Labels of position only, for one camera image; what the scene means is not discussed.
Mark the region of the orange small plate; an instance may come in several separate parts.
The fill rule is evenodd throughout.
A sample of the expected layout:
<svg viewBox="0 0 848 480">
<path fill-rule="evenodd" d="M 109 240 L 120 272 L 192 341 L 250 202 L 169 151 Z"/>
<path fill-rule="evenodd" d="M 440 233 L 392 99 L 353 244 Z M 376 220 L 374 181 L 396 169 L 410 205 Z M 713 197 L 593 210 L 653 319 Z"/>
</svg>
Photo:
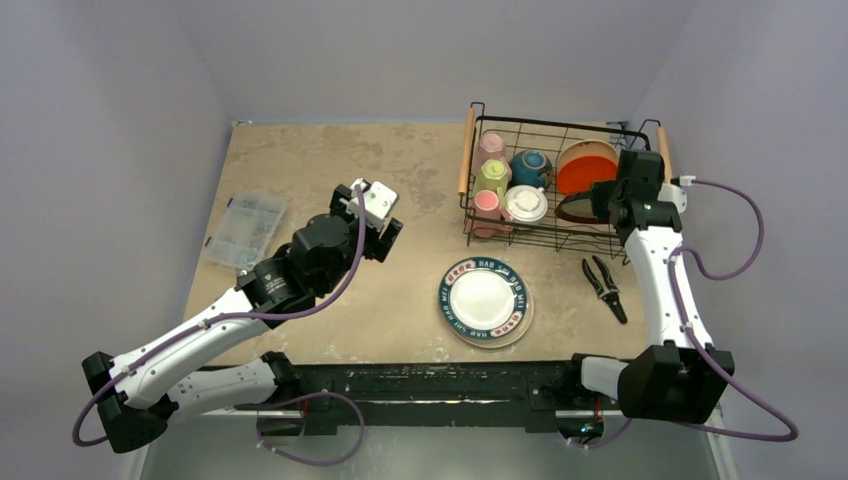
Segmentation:
<svg viewBox="0 0 848 480">
<path fill-rule="evenodd" d="M 556 176 L 557 190 L 569 195 L 587 191 L 596 182 L 613 180 L 617 163 L 601 155 L 583 155 L 566 160 Z"/>
</svg>

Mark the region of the white handled cup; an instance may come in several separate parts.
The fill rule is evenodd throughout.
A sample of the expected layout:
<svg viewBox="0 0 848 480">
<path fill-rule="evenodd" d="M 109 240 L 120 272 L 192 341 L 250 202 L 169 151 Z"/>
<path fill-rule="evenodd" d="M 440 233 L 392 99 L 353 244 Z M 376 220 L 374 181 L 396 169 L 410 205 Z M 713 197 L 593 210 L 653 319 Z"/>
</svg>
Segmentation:
<svg viewBox="0 0 848 480">
<path fill-rule="evenodd" d="M 504 207 L 514 223 L 538 225 L 548 212 L 549 202 L 541 188 L 514 186 L 505 194 Z"/>
</svg>

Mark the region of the dark blue bowl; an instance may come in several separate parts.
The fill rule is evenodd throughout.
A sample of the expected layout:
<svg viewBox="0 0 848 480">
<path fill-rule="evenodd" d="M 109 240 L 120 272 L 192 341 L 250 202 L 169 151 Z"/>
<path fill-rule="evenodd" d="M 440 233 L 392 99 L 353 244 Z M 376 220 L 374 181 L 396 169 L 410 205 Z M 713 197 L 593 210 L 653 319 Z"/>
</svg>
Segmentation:
<svg viewBox="0 0 848 480">
<path fill-rule="evenodd" d="M 509 161 L 512 186 L 530 186 L 546 189 L 551 183 L 553 165 L 550 159 L 537 150 L 523 150 Z"/>
</svg>

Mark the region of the salmon pink mug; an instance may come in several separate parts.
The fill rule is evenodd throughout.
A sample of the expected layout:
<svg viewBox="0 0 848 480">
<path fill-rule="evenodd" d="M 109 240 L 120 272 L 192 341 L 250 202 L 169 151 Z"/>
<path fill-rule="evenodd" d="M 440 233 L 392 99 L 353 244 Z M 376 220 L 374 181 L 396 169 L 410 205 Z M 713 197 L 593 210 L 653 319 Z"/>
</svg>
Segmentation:
<svg viewBox="0 0 848 480">
<path fill-rule="evenodd" d="M 476 193 L 468 210 L 470 218 L 465 231 L 474 237 L 489 239 L 500 233 L 511 233 L 512 217 L 501 206 L 500 198 L 492 190 Z"/>
</svg>

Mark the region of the green faceted mug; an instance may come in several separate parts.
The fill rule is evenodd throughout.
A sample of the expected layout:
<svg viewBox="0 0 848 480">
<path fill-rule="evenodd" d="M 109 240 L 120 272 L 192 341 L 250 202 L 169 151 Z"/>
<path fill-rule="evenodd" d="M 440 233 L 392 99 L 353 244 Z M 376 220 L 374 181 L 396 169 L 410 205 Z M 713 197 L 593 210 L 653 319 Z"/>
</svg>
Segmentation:
<svg viewBox="0 0 848 480">
<path fill-rule="evenodd" d="M 488 159 L 480 167 L 475 175 L 472 195 L 488 190 L 494 192 L 499 198 L 503 198 L 511 179 L 511 170 L 503 158 Z"/>
</svg>

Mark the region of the green rimmed white plate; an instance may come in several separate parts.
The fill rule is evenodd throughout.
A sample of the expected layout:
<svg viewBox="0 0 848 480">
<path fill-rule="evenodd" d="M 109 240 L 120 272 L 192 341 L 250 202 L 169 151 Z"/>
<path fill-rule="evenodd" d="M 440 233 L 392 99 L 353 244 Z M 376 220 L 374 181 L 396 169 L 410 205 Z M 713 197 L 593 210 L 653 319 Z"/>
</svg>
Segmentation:
<svg viewBox="0 0 848 480">
<path fill-rule="evenodd" d="M 517 342 L 534 317 L 526 282 L 508 264 L 491 257 L 468 257 L 452 265 L 440 280 L 437 300 L 453 333 L 483 349 Z"/>
</svg>

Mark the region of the light pink faceted mug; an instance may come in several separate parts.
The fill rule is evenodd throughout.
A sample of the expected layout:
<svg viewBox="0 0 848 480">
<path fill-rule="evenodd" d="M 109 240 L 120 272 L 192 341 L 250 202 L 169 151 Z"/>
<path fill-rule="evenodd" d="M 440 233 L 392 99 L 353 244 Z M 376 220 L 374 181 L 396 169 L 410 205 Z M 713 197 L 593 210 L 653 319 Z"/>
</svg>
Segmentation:
<svg viewBox="0 0 848 480">
<path fill-rule="evenodd" d="M 502 161 L 505 158 L 505 142 L 497 133 L 484 133 L 476 143 L 472 155 L 471 172 L 476 174 L 487 160 Z"/>
</svg>

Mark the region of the large white bottom plate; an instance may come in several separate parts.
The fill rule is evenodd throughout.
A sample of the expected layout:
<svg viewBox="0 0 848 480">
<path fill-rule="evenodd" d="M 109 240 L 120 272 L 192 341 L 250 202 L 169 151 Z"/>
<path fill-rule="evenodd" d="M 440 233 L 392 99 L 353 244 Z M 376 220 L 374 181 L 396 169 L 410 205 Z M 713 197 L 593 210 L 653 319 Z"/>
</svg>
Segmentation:
<svg viewBox="0 0 848 480">
<path fill-rule="evenodd" d="M 532 325 L 532 295 L 512 294 L 495 299 L 481 295 L 448 296 L 440 303 L 443 319 L 453 332 L 474 347 L 495 350 L 516 343 Z"/>
</svg>

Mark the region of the red rimmed plate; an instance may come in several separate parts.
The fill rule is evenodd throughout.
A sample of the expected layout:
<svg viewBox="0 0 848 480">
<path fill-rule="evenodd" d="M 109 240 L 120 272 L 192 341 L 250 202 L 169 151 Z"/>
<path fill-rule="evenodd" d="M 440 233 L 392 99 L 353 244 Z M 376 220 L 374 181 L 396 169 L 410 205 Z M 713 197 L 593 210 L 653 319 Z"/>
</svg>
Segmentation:
<svg viewBox="0 0 848 480">
<path fill-rule="evenodd" d="M 591 193 L 576 192 L 565 195 L 554 210 L 558 219 L 576 224 L 598 224 L 592 210 Z"/>
</svg>

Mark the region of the cream painted plate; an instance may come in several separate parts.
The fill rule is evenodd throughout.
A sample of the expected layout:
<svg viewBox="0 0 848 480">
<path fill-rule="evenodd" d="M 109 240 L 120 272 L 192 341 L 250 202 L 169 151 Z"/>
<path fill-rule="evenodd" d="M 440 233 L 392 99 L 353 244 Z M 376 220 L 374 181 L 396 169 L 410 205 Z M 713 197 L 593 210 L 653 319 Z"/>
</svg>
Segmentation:
<svg viewBox="0 0 848 480">
<path fill-rule="evenodd" d="M 582 157 L 601 157 L 617 168 L 618 151 L 615 147 L 604 140 L 584 139 L 572 143 L 566 147 L 557 160 L 557 171 L 561 171 L 568 163 Z"/>
</svg>

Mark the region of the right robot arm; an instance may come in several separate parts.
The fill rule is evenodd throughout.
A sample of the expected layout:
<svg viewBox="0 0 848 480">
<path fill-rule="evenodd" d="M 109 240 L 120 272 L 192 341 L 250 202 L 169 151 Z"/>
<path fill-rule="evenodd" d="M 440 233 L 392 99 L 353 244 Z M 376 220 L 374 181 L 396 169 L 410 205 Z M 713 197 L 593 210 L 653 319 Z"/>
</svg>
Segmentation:
<svg viewBox="0 0 848 480">
<path fill-rule="evenodd" d="M 662 199 L 665 168 L 653 151 L 624 150 L 616 177 L 591 188 L 594 215 L 617 233 L 635 269 L 648 345 L 632 360 L 577 355 L 579 369 L 561 392 L 576 407 L 602 394 L 628 418 L 703 424 L 733 375 L 730 352 L 718 350 L 698 319 L 685 264 L 678 206 Z"/>
</svg>

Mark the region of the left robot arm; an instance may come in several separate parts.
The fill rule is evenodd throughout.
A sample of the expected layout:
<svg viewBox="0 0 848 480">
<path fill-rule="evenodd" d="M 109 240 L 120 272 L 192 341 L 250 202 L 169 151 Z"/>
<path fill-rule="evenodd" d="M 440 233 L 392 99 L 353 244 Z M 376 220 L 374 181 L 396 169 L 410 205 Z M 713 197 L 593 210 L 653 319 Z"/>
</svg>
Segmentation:
<svg viewBox="0 0 848 480">
<path fill-rule="evenodd" d="M 339 185 L 328 213 L 311 218 L 289 243 L 239 274 L 205 310 L 131 351 L 85 358 L 92 397 L 74 421 L 73 443 L 108 443 L 113 452 L 127 453 L 152 443 L 170 424 L 211 410 L 265 401 L 275 409 L 292 405 L 298 382 L 267 360 L 221 370 L 206 365 L 335 303 L 362 261 L 388 256 L 403 228 L 390 216 L 398 202 L 398 193 L 379 181 Z"/>
</svg>

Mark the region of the black pliers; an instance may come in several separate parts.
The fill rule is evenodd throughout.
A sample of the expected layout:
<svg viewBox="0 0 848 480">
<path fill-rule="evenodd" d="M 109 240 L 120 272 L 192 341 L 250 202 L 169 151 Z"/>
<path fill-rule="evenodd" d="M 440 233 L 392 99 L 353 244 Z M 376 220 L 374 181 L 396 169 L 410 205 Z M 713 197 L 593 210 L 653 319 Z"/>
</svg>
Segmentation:
<svg viewBox="0 0 848 480">
<path fill-rule="evenodd" d="M 628 317 L 621 304 L 620 290 L 612 277 L 611 270 L 598 256 L 592 255 L 591 259 L 597 266 L 599 274 L 595 274 L 590 262 L 584 258 L 581 260 L 581 269 L 585 278 L 592 285 L 597 298 L 609 307 L 616 320 L 620 324 L 626 325 Z"/>
</svg>

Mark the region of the clear plastic organizer box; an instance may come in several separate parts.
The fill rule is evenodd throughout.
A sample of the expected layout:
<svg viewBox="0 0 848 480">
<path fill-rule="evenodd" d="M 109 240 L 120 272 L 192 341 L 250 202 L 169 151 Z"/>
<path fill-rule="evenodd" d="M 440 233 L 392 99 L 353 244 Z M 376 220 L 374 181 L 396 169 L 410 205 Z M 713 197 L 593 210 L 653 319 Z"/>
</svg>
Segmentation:
<svg viewBox="0 0 848 480">
<path fill-rule="evenodd" d="M 222 267 L 251 270 L 266 257 L 287 209 L 279 196 L 242 190 L 226 204 L 222 220 L 205 244 L 203 256 Z"/>
</svg>

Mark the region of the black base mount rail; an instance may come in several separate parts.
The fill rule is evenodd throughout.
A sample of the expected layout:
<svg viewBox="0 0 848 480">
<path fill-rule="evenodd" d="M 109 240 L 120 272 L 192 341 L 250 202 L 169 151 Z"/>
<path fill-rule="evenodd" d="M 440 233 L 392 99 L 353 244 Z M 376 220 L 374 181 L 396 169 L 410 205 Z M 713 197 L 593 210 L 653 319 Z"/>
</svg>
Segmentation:
<svg viewBox="0 0 848 480">
<path fill-rule="evenodd" d="M 291 412 L 306 435 L 365 424 L 597 436 L 603 413 L 618 408 L 580 386 L 567 360 L 294 365 L 276 357 L 270 365 L 272 393 L 253 407 Z"/>
</svg>

